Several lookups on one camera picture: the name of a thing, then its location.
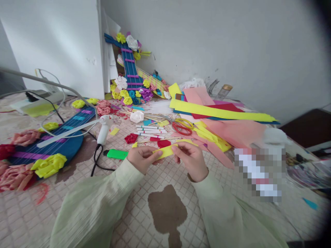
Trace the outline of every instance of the black cable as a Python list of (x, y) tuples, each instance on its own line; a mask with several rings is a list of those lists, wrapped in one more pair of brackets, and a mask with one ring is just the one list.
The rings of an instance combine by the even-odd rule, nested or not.
[(32, 91), (27, 91), (27, 92), (32, 93), (32, 94), (34, 94), (34, 95), (36, 95), (36, 96), (38, 96), (38, 97), (40, 97), (40, 98), (42, 98), (42, 99), (44, 99), (44, 100), (50, 102), (51, 105), (53, 106), (55, 112), (57, 113), (58, 117), (61, 119), (62, 123), (64, 123), (63, 118), (61, 117), (61, 115), (59, 114), (58, 110), (55, 108), (54, 104), (53, 104), (50, 100), (48, 100), (48, 99), (46, 99), (46, 98), (44, 98), (44, 97), (38, 95), (37, 93), (32, 92)]

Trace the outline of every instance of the tiled floor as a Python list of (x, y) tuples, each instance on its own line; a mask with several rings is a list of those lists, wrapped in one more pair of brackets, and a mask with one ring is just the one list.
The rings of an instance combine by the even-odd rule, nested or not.
[[(127, 151), (131, 145), (126, 144), (124, 137), (133, 132), (135, 126), (127, 120), (121, 119), (120, 131), (116, 136), (108, 136), (105, 149), (120, 149)], [(11, 131), (4, 135), (10, 137)], [(148, 140), (139, 137), (138, 141)], [(156, 143), (147, 143), (156, 147)], [(299, 240), (291, 225), (284, 219), (271, 203), (259, 203), (251, 196), (247, 186), (243, 185), (240, 175), (225, 168), (213, 155), (203, 152), (205, 162), (211, 174), (220, 185), (238, 198), (249, 202), (252, 206), (274, 219), (275, 224), (287, 241)], [(101, 156), (101, 166), (117, 168), (120, 161)], [(78, 164), (74, 175), (65, 182), (55, 183), (55, 176), (42, 180), (38, 185), (25, 192), (3, 192), (0, 194), (0, 247), (21, 247), (27, 239), (39, 234), (54, 224), (61, 203), (76, 182), (88, 178), (93, 166), (89, 159)], [(108, 171), (96, 168), (95, 175), (110, 174)], [(176, 164), (172, 157), (167, 157), (159, 166), (151, 166), (143, 179), (131, 193), (125, 206), (123, 215), (116, 224), (111, 241), (111, 247), (168, 247), (168, 235), (156, 231), (152, 215), (148, 207), (148, 195), (155, 191), (162, 191), (171, 184), (177, 195), (186, 206), (188, 217), (178, 227), (183, 247), (208, 247), (208, 239), (201, 218), (198, 198), (187, 178), (183, 164)], [(46, 198), (37, 205), (37, 201), (48, 188)], [(302, 197), (318, 204), (318, 210), (312, 210), (304, 203)], [(327, 200), (307, 189), (299, 189), (286, 185), (283, 190), (280, 208), (298, 229), (305, 239), (313, 239), (324, 224)]]

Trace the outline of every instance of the red paper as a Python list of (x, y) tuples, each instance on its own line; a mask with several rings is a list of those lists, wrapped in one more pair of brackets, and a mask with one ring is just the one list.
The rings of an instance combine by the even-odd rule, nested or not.
[[(229, 104), (219, 104), (219, 105), (208, 105), (206, 107), (212, 107), (214, 109), (222, 109), (222, 110), (229, 110), (233, 112), (244, 112), (243, 110), (237, 108), (234, 104), (229, 103)], [(200, 115), (200, 114), (193, 114), (192, 116), (194, 119), (201, 119), (201, 118), (209, 118), (211, 116), (208, 115)]]
[(158, 141), (158, 147), (159, 148), (164, 148), (166, 146), (170, 146), (171, 142), (169, 140), (165, 140), (165, 141)]

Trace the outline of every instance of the stain on mat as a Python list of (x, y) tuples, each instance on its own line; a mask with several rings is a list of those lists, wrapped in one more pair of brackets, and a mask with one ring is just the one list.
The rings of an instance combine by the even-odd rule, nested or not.
[(172, 185), (167, 185), (161, 192), (148, 196), (156, 231), (169, 233), (169, 248), (182, 247), (180, 233), (177, 230), (187, 218), (187, 210)]

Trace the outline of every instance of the wooden stick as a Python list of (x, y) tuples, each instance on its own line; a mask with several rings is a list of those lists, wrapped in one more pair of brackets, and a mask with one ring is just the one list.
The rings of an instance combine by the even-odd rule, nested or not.
[[(173, 138), (160, 139), (160, 140), (173, 140), (173, 139), (176, 139), (176, 138), (182, 138), (182, 137), (173, 137)], [(147, 143), (147, 142), (156, 142), (156, 141), (143, 141), (143, 142), (138, 142), (138, 144), (140, 144), (140, 143)]]

